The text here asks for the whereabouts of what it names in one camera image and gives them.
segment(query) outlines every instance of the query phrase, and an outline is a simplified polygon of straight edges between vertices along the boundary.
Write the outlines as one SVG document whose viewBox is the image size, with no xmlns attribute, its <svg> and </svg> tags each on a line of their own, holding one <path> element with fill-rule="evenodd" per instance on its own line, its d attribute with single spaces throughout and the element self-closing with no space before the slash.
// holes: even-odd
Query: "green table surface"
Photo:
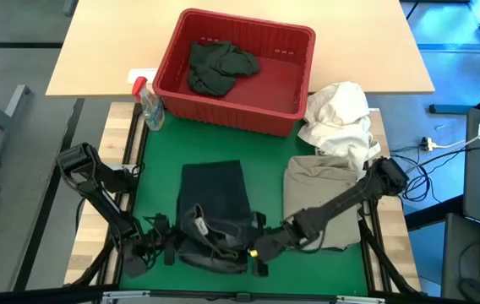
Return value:
<svg viewBox="0 0 480 304">
<path fill-rule="evenodd" d="M 291 156 L 312 155 L 314 148 L 296 136 L 288 138 L 251 133 L 166 114 L 163 128 L 149 132 L 134 216 L 146 231 L 142 216 L 166 214 L 175 220 L 182 165 L 240 160 L 252 210 L 266 214 L 267 225 L 278 226 L 283 216 L 283 173 Z M 162 255 L 146 274 L 129 278 L 120 287 L 145 290 L 229 291 L 300 295 L 366 296 L 368 288 L 359 244 L 345 252 L 315 254 L 284 252 L 269 262 L 270 275 L 214 274 L 180 261 L 163 263 Z"/>
</svg>

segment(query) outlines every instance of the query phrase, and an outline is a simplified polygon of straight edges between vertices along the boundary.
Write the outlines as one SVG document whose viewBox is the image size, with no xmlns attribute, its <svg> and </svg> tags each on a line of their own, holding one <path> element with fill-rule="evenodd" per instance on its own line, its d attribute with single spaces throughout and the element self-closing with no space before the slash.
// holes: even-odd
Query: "gray floor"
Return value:
<svg viewBox="0 0 480 304">
<path fill-rule="evenodd" d="M 411 4 L 404 3 L 403 8 L 406 14 Z M 480 1 L 475 1 L 472 8 L 471 11 L 463 4 L 421 3 L 409 25 L 419 44 L 480 44 L 477 30 Z M 60 0 L 0 0 L 0 41 L 62 41 L 70 21 L 63 16 L 62 9 L 63 1 Z M 57 55 L 58 50 L 0 50 L 0 108 L 7 105 L 17 84 L 27 84 L 34 92 L 25 105 L 0 168 L 0 291 L 8 290 L 12 284 L 46 177 L 74 104 L 73 99 L 44 97 Z M 422 136 L 429 136 L 438 144 L 463 139 L 464 117 L 429 115 L 426 107 L 432 103 L 474 105 L 480 101 L 480 52 L 422 51 L 422 55 L 435 85 L 434 95 L 368 97 L 369 105 L 379 107 L 383 113 L 392 149 L 415 144 Z M 99 144 L 111 101 L 86 101 L 75 143 Z M 421 159 L 431 156 L 422 153 Z M 439 200 L 460 194 L 463 155 L 438 169 L 432 178 Z M 62 284 L 74 238 L 77 201 L 77 195 L 65 187 L 60 189 L 30 278 L 30 288 Z M 406 212 L 435 203 L 431 197 L 420 204 L 406 202 Z M 442 225 L 435 225 L 411 234 L 423 288 L 433 295 L 439 294 L 443 229 Z M 428 240 L 437 240 L 438 245 L 426 246 Z"/>
</svg>

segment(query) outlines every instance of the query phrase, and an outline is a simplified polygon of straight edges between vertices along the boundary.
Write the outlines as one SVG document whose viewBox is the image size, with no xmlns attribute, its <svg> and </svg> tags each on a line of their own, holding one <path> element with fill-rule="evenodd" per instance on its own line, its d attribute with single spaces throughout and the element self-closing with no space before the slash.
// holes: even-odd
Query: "clear water bottle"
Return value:
<svg viewBox="0 0 480 304">
<path fill-rule="evenodd" d="M 138 77 L 137 80 L 135 80 L 131 93 L 135 96 L 137 102 L 142 104 L 143 115 L 148 128 L 151 131 L 157 131 L 161 129 L 165 121 L 163 99 L 146 88 L 147 82 L 148 79 L 146 79 L 146 77 Z"/>
</svg>

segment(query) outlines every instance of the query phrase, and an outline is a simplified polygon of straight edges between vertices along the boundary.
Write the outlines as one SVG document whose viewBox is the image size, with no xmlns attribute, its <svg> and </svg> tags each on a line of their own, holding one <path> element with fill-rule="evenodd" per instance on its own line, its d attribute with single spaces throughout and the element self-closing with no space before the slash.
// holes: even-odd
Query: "wooden table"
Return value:
<svg viewBox="0 0 480 304">
<path fill-rule="evenodd" d="M 111 109 L 106 120 L 105 130 L 101 139 L 99 155 L 104 163 L 117 165 L 122 162 L 128 130 L 131 124 L 134 104 L 132 103 L 112 103 Z M 388 144 L 385 136 L 383 121 L 378 109 L 370 112 L 372 121 L 371 132 L 375 140 L 381 144 L 381 155 L 389 156 Z M 142 117 L 137 122 L 138 132 L 134 138 L 134 150 L 131 154 L 130 163 L 134 163 L 134 157 L 137 155 L 138 142 L 140 141 L 140 129 Z M 385 251 L 390 260 L 397 267 L 407 282 L 416 290 L 420 290 L 417 269 L 412 256 L 411 243 L 407 233 L 406 223 L 401 209 L 400 200 L 396 197 L 383 197 L 379 201 L 379 221 L 383 235 Z M 85 204 L 82 216 L 80 218 L 79 230 L 75 237 L 74 247 L 69 260 L 68 270 L 65 276 L 65 283 L 76 280 L 84 270 L 90 265 L 91 261 L 101 250 L 105 241 L 107 232 L 107 223 L 101 218 L 91 204 Z M 383 290 L 379 264 L 373 252 L 371 252 L 372 269 L 374 272 L 374 282 L 376 290 Z M 112 272 L 114 270 L 115 256 L 109 263 L 106 282 L 112 283 Z"/>
<path fill-rule="evenodd" d="M 84 0 L 46 95 L 130 95 L 129 70 L 159 67 L 186 8 L 314 29 L 310 91 L 352 81 L 366 93 L 434 92 L 398 0 Z"/>
</svg>

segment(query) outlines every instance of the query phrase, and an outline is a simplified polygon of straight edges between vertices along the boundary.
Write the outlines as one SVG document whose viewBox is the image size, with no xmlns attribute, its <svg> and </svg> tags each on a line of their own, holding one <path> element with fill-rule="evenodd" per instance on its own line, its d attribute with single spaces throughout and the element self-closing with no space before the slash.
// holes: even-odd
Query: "red basket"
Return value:
<svg viewBox="0 0 480 304">
<path fill-rule="evenodd" d="M 187 81 L 193 41 L 230 41 L 257 57 L 260 72 L 237 78 L 224 97 L 197 94 Z M 287 136 L 306 111 L 314 45 L 315 32 L 306 26 L 186 9 L 153 88 L 177 117 Z"/>
</svg>

